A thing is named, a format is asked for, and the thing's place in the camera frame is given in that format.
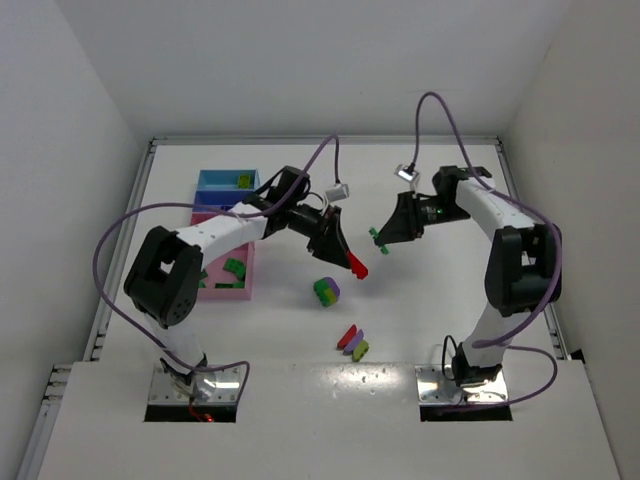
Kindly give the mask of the green lego plate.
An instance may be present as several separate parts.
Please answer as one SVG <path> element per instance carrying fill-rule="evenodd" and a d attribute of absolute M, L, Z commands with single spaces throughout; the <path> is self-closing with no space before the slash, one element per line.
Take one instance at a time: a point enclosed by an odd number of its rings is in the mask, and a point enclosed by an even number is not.
<path fill-rule="evenodd" d="M 387 248 L 387 246 L 382 243 L 380 241 L 380 234 L 379 232 L 374 228 L 374 227 L 370 227 L 369 230 L 369 235 L 371 236 L 374 245 L 376 246 L 376 248 L 383 254 L 383 255 L 388 255 L 389 254 L 389 249 Z"/>

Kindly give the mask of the multicolour lego block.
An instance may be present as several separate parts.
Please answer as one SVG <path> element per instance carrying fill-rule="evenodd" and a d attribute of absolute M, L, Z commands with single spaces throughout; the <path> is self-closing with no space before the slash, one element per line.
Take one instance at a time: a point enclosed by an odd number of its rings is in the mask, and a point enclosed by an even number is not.
<path fill-rule="evenodd" d="M 341 295 L 341 290 L 332 277 L 323 277 L 313 283 L 313 291 L 321 305 L 328 308 L 336 304 Z"/>

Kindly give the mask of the dark green lego brick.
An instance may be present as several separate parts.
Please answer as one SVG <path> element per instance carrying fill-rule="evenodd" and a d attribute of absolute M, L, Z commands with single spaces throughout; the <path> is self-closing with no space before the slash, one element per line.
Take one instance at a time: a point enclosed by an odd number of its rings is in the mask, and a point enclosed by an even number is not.
<path fill-rule="evenodd" d="M 206 270 L 202 270 L 200 273 L 200 280 L 199 280 L 199 287 L 200 288 L 206 288 L 207 287 L 207 278 L 208 278 L 208 273 Z"/>

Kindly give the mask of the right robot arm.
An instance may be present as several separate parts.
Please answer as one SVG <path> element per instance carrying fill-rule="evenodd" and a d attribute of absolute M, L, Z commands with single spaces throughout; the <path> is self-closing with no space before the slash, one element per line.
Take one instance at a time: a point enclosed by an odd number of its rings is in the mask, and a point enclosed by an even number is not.
<path fill-rule="evenodd" d="M 527 215 L 513 198 L 496 191 L 491 174 L 445 166 L 432 179 L 432 195 L 402 192 L 375 234 L 379 248 L 421 237 L 426 227 L 470 219 L 491 242 L 484 277 L 486 307 L 451 361 L 459 387 L 492 381 L 505 350 L 561 292 L 559 230 L 537 214 Z"/>

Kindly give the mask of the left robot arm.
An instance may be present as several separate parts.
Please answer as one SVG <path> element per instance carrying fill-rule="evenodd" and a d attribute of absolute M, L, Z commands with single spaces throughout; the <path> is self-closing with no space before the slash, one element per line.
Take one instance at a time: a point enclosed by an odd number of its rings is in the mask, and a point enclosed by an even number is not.
<path fill-rule="evenodd" d="M 320 210 L 306 204 L 309 188 L 307 173 L 285 166 L 226 213 L 187 228 L 157 226 L 147 233 L 124 292 L 150 320 L 162 344 L 163 367 L 176 381 L 190 385 L 194 369 L 207 364 L 184 322 L 195 306 L 203 269 L 232 250 L 289 228 L 307 237 L 313 257 L 348 269 L 359 279 L 367 276 L 344 238 L 340 208 Z"/>

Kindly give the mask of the red half round lego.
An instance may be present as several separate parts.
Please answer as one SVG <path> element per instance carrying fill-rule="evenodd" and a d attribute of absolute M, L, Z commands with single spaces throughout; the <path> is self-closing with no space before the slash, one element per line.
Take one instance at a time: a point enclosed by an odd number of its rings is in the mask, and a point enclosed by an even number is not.
<path fill-rule="evenodd" d="M 337 342 L 336 348 L 339 350 L 343 350 L 349 342 L 355 337 L 358 329 L 355 324 L 351 325 L 341 339 Z"/>

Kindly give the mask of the purple half round lego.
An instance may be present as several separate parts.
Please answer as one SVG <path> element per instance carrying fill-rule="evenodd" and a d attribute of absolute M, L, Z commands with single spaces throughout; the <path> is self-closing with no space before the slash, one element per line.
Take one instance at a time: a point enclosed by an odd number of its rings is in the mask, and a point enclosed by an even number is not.
<path fill-rule="evenodd" d="M 349 343 L 345 346 L 344 353 L 351 354 L 363 339 L 364 339 L 364 332 L 362 329 L 359 329 L 356 332 L 356 334 L 352 337 L 352 339 L 349 341 Z"/>

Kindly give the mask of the lime small lego brick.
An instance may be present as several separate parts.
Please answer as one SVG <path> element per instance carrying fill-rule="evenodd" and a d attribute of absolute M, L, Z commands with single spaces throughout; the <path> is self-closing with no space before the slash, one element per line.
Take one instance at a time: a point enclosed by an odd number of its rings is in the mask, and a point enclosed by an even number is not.
<path fill-rule="evenodd" d="M 359 362 L 369 351 L 369 343 L 366 340 L 361 340 L 358 345 L 352 351 L 352 360 Z"/>

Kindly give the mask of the light blue bin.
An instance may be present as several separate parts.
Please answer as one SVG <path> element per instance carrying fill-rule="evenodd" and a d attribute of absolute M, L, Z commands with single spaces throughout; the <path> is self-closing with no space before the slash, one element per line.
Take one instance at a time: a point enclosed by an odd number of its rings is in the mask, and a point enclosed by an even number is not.
<path fill-rule="evenodd" d="M 255 190 L 260 186 L 260 176 L 257 169 L 213 169 L 201 170 L 198 176 L 198 190 L 227 190 L 238 189 L 237 178 L 241 174 L 250 174 Z"/>

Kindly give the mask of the dark blue bin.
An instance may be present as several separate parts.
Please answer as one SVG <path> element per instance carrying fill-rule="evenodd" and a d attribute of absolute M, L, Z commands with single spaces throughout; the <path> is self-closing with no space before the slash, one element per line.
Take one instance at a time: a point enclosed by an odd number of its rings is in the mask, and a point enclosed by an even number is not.
<path fill-rule="evenodd" d="M 252 193 L 251 189 L 197 190 L 192 210 L 194 212 L 208 212 L 208 207 L 212 207 L 227 211 Z"/>

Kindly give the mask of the upper pink bin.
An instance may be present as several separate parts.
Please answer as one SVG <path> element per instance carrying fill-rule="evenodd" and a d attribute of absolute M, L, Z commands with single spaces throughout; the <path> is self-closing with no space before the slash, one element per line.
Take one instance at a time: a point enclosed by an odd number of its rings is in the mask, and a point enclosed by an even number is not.
<path fill-rule="evenodd" d="M 218 216 L 215 212 L 192 212 L 190 216 L 190 226 L 201 224 Z"/>

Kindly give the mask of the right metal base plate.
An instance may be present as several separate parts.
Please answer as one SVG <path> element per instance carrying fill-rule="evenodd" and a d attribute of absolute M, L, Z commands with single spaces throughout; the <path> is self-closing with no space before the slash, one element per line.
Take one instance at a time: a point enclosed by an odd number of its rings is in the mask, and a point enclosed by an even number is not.
<path fill-rule="evenodd" d="M 506 382 L 502 372 L 495 380 L 484 380 L 477 384 L 457 386 L 445 375 L 451 374 L 449 365 L 445 373 L 436 364 L 415 366 L 416 384 L 420 406 L 444 407 L 494 404 L 509 399 Z"/>

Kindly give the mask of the metal base plate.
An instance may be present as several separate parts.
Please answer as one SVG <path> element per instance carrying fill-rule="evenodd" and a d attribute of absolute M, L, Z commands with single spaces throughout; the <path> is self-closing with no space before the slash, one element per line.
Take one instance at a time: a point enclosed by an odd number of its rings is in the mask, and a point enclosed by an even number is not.
<path fill-rule="evenodd" d="M 161 366 L 151 377 L 147 404 L 159 407 L 187 407 L 190 400 L 195 406 L 227 407 L 238 399 L 241 375 L 238 368 L 211 373 L 195 374 L 191 384 L 175 380 Z"/>
<path fill-rule="evenodd" d="M 502 372 L 495 380 L 484 380 L 477 384 L 457 386 L 445 375 L 451 374 L 449 365 L 445 373 L 436 364 L 415 366 L 416 384 L 420 406 L 444 407 L 494 404 L 509 399 L 506 382 Z"/>

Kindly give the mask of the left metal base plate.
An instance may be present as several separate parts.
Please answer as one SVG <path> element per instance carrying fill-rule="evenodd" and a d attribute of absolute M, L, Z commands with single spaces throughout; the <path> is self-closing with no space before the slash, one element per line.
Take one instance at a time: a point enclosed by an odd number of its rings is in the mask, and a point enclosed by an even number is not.
<path fill-rule="evenodd" d="M 161 366 L 151 377 L 147 404 L 159 407 L 187 407 L 190 400 L 195 406 L 227 407 L 238 399 L 241 375 L 238 368 L 211 373 L 195 374 L 191 384 L 175 380 Z"/>

